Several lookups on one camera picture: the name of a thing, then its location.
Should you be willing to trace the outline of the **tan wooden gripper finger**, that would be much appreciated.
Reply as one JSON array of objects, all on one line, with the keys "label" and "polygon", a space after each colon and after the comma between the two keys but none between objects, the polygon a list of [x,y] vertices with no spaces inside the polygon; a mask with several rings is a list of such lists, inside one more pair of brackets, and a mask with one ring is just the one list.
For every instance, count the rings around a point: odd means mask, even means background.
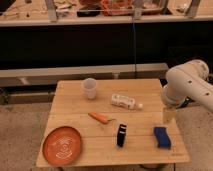
[{"label": "tan wooden gripper finger", "polygon": [[174,108],[163,109],[163,122],[170,123],[176,116],[177,111]]}]

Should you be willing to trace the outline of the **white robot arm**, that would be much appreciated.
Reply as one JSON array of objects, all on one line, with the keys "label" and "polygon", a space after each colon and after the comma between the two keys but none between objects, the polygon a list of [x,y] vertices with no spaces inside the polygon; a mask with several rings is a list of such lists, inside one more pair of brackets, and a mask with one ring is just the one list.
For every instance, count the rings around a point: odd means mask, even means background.
[{"label": "white robot arm", "polygon": [[165,75],[167,84],[162,88],[161,99],[165,105],[163,122],[170,123],[179,108],[190,98],[213,113],[213,85],[206,79],[209,67],[202,60],[191,60],[170,68]]}]

